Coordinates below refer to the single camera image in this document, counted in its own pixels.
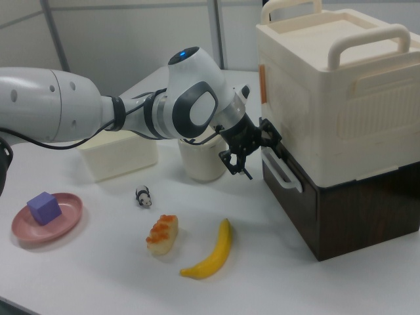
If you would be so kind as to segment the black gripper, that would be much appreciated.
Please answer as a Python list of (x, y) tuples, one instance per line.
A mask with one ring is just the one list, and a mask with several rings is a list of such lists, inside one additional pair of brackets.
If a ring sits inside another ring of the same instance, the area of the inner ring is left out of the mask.
[(259, 119), (259, 128), (245, 114), (239, 122), (220, 131), (221, 137), (227, 143), (229, 150), (221, 151), (219, 158), (231, 175), (245, 175), (249, 180), (253, 177), (245, 168), (246, 156), (257, 148), (271, 148), (276, 155), (281, 154), (280, 142), (282, 136), (275, 126), (267, 119)]

